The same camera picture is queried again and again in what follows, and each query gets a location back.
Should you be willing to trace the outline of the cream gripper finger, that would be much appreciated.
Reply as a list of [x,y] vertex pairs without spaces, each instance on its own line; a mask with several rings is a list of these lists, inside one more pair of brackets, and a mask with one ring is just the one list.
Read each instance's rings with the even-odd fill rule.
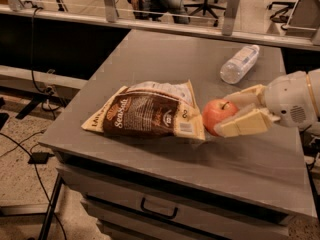
[[257,108],[251,104],[219,122],[213,127],[213,130],[218,136],[225,138],[254,135],[268,131],[279,120],[280,117],[271,113],[267,108]]
[[265,90],[266,87],[264,85],[258,84],[229,94],[224,97],[224,100],[235,105],[238,109],[244,109],[248,106],[253,106],[254,108],[265,108]]

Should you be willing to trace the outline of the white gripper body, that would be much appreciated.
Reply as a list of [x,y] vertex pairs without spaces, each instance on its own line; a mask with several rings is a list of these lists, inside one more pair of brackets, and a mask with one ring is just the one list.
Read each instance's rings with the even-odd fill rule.
[[297,71],[267,85],[264,103],[286,127],[305,128],[314,123],[314,72]]

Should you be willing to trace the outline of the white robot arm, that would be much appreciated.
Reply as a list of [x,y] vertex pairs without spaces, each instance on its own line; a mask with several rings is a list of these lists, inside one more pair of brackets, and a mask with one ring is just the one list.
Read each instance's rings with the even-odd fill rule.
[[274,124],[305,129],[320,118],[320,70],[283,75],[225,97],[239,111],[219,122],[218,136],[254,135]]

